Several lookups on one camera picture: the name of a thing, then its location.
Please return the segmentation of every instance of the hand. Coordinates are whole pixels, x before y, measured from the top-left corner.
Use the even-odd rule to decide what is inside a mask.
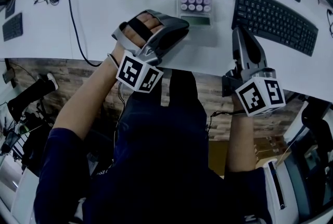
[[[158,32],[163,27],[160,21],[149,13],[143,13],[136,18],[140,20],[143,24],[145,24],[146,27],[150,29],[153,34]],[[146,41],[142,39],[141,36],[137,34],[129,25],[125,27],[123,33],[128,39],[131,40],[132,43],[134,43],[140,48],[142,48],[146,44]],[[112,52],[112,55],[117,60],[118,64],[120,64],[124,55],[124,47],[119,42],[117,42],[116,47]]]
[[[241,101],[239,100],[238,96],[236,93],[233,93],[231,95],[231,98],[233,100],[233,103],[234,103],[234,112],[235,111],[240,111],[240,110],[243,110],[243,105],[241,104]]]

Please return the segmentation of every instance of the white cube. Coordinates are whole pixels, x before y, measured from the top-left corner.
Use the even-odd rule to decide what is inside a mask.
[[[136,92],[150,93],[163,72],[125,51],[116,78]]]
[[[253,77],[236,93],[249,117],[268,114],[286,105],[283,89],[273,78]]]

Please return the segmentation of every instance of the black strap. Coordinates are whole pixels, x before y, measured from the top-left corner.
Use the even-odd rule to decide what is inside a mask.
[[[152,32],[147,28],[145,24],[143,24],[140,20],[137,18],[131,19],[128,24],[130,27],[140,35],[142,39],[144,39],[146,42],[152,37]]]

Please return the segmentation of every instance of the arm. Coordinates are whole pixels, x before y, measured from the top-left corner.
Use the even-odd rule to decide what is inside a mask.
[[[162,28],[158,19],[148,13],[143,13],[137,18],[152,33],[156,33]],[[138,47],[145,45],[146,42],[131,27],[127,26],[123,32]],[[123,54],[123,47],[117,43],[112,55],[118,64],[121,63]],[[54,128],[66,128],[84,140],[103,101],[117,81],[116,75],[117,69],[107,58],[65,104],[57,117]]]
[[[232,96],[234,111],[243,109],[236,95]],[[253,140],[253,118],[246,115],[233,116],[226,167],[230,172],[251,171],[255,169],[255,153]]]

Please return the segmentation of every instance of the person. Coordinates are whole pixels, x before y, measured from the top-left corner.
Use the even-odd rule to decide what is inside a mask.
[[[148,13],[137,17],[152,33],[162,25]],[[127,26],[123,33],[143,47]],[[120,64],[124,48],[112,56]],[[34,202],[37,223],[272,223],[265,176],[255,169],[253,119],[232,118],[226,174],[208,167],[207,116],[193,74],[173,70],[170,103],[161,106],[161,81],[151,93],[134,92],[118,124],[113,165],[89,177],[85,139],[117,68],[107,58],[69,99],[50,132]],[[234,110],[242,109],[234,96]]]

